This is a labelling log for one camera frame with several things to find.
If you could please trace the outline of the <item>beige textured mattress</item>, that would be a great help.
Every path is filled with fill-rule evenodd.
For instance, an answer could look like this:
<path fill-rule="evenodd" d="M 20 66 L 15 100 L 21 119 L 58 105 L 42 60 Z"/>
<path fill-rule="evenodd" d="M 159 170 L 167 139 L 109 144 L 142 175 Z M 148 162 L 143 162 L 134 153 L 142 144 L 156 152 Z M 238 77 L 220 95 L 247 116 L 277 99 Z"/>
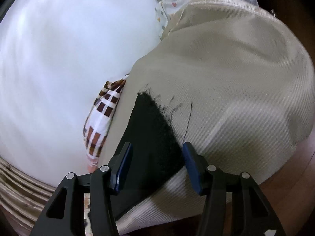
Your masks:
<path fill-rule="evenodd" d="M 115 154 L 142 92 L 162 109 L 181 149 L 190 142 L 224 172 L 247 171 L 286 234 L 300 230 L 314 209 L 314 66 L 284 23 L 240 0 L 188 2 L 131 69 L 106 153 Z M 183 166 L 116 225 L 120 234 L 166 226 L 190 235 L 204 203 Z"/>

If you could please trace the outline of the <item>black pants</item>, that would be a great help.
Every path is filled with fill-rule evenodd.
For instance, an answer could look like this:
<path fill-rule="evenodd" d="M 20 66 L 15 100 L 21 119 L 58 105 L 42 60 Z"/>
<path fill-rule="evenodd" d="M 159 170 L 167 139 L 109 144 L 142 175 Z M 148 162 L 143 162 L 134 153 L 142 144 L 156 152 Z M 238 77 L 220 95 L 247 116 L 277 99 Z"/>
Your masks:
<path fill-rule="evenodd" d="M 159 191 L 183 166 L 182 150 L 170 122 L 148 93 L 139 93 L 109 162 L 115 219 Z"/>

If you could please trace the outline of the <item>pink brown patterned pillow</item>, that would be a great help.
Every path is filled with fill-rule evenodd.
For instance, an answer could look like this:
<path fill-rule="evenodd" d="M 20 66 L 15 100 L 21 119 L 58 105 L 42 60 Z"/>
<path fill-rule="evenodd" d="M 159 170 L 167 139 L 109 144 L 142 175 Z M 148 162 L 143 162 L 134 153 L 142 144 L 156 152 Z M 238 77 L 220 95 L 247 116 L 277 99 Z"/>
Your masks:
<path fill-rule="evenodd" d="M 83 128 L 88 159 L 88 171 L 97 169 L 101 151 L 114 117 L 123 87 L 129 75 L 115 81 L 107 81 L 95 99 Z"/>

